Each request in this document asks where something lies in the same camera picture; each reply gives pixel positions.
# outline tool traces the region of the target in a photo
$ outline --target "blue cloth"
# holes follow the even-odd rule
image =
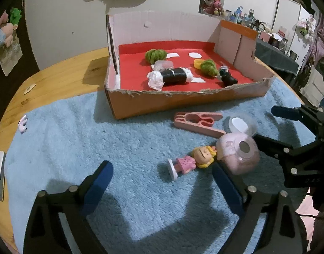
[[[273,117],[274,105],[300,106],[276,79],[265,97],[217,102],[186,111],[221,111],[215,124],[227,128],[229,115],[248,112],[258,133],[294,147],[314,140],[301,124]],[[56,101],[37,108],[24,134],[16,132],[5,160],[14,238],[22,252],[26,225],[36,194],[65,191],[79,185],[103,160],[114,165],[114,177],[88,221],[109,254],[217,253],[238,221],[212,179],[211,168],[196,169],[171,181],[168,158],[183,157],[215,139],[176,129],[176,110],[115,120],[104,92]],[[261,154],[257,168],[243,176],[264,192],[285,189],[278,161]],[[295,207],[305,190],[286,189]],[[263,226],[255,229],[246,253],[253,252]]]

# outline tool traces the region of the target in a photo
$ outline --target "cardboard box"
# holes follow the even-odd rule
[[[104,88],[116,119],[209,102],[262,97],[275,79],[271,69],[254,58],[257,38],[254,30],[207,15],[154,11],[108,15],[107,33],[110,57]],[[224,62],[251,82],[211,89],[204,83],[203,89],[196,91],[121,88],[120,47],[158,41],[206,42]]]

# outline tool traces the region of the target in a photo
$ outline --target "pink clothespin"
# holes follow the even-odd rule
[[[175,114],[174,125],[177,128],[195,133],[220,138],[226,132],[212,126],[216,120],[223,118],[221,113],[210,112],[179,112]]]

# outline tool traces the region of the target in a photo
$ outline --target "gray tablecloth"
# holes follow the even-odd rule
[[[297,74],[299,64],[261,39],[257,39],[255,56],[272,69]]]

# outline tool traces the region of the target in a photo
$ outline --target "green pom-pom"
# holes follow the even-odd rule
[[[216,77],[219,74],[219,71],[216,68],[215,62],[213,60],[211,60],[211,59],[205,60],[201,64],[201,71],[205,75],[209,75],[209,76],[213,76],[213,77]]]
[[[166,60],[167,52],[165,50],[159,49],[151,49],[145,53],[145,60],[149,64],[155,64],[158,60]]]

